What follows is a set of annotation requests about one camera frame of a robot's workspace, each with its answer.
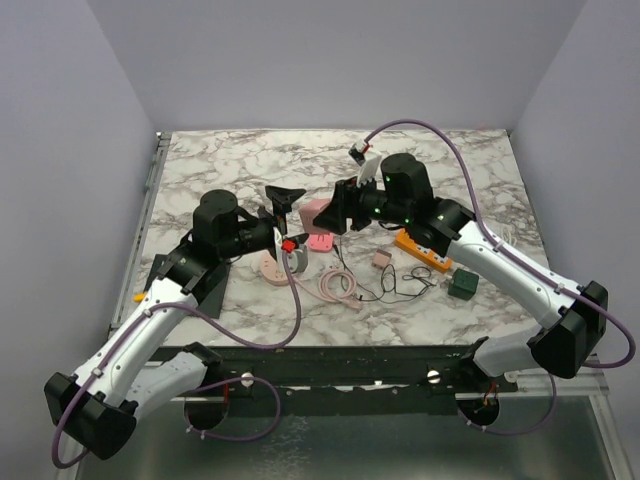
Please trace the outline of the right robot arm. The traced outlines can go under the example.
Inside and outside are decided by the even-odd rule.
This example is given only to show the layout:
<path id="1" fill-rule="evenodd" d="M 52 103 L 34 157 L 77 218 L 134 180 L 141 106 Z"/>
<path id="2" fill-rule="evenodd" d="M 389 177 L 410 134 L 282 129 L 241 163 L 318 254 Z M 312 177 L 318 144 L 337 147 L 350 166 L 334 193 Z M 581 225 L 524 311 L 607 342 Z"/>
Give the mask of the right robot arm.
<path id="1" fill-rule="evenodd" d="M 335 235 L 372 221 L 400 226 L 416 244 L 491 282 L 537 322 L 529 330 L 477 340 L 462 357 L 461 383 L 481 391 L 506 372 L 535 368 L 575 377 L 606 331 L 607 290 L 542 267 L 482 227 L 459 202 L 435 196 L 426 166 L 413 155 L 390 155 L 380 169 L 382 188 L 374 179 L 338 181 L 314 226 Z"/>

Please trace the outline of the pink round power hub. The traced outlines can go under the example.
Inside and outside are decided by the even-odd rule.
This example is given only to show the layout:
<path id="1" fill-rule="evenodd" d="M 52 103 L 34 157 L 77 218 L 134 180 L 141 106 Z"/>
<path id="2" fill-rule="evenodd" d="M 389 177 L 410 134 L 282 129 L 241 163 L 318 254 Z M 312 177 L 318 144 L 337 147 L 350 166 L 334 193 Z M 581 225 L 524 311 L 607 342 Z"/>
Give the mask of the pink round power hub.
<path id="1" fill-rule="evenodd" d="M 286 274 L 278 267 L 278 263 L 268 252 L 264 252 L 258 262 L 262 278 L 270 285 L 283 287 L 289 284 Z"/>

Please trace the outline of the orange power strip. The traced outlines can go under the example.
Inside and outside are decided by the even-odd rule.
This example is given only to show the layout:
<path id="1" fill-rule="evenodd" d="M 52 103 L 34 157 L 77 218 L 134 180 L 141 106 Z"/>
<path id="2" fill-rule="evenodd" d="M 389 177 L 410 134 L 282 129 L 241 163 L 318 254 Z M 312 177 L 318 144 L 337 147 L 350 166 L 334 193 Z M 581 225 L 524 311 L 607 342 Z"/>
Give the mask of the orange power strip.
<path id="1" fill-rule="evenodd" d="M 453 264 L 448 257 L 442 257 L 433 250 L 418 245 L 412 240 L 405 229 L 401 229 L 395 236 L 394 245 L 415 259 L 424 263 L 427 267 L 435 269 L 440 273 L 447 273 Z"/>

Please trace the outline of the pink cube socket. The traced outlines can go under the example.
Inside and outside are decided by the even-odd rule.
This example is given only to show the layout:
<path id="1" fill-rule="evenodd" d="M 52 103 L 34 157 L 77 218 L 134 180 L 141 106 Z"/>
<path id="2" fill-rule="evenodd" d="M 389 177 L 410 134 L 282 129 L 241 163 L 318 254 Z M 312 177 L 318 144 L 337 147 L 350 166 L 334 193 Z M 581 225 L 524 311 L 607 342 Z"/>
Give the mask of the pink cube socket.
<path id="1" fill-rule="evenodd" d="M 310 235 L 330 234 L 329 230 L 317 227 L 314 224 L 314 219 L 329 205 L 330 201 L 330 198 L 316 198 L 299 208 L 299 218 L 305 233 Z"/>

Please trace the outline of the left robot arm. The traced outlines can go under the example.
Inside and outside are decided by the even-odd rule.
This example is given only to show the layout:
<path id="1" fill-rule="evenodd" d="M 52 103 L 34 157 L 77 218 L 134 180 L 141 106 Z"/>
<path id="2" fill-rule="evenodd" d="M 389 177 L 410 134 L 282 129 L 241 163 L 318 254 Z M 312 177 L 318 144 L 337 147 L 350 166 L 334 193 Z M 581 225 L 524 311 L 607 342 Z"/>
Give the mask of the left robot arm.
<path id="1" fill-rule="evenodd" d="M 261 208 L 256 216 L 240 207 L 230 191 L 205 193 L 193 212 L 190 232 L 169 253 L 131 316 L 73 374 L 56 373 L 46 382 L 45 398 L 56 426 L 51 457 L 57 468 L 75 464 L 59 457 L 63 434 L 81 444 L 85 454 L 109 459 L 144 415 L 181 393 L 206 395 L 218 388 L 221 361 L 198 343 L 152 372 L 145 368 L 185 317 L 199 317 L 235 342 L 251 346 L 198 307 L 226 277 L 231 259 L 262 250 L 288 259 L 286 216 L 305 192 L 275 186 L 265 191 L 272 208 Z"/>

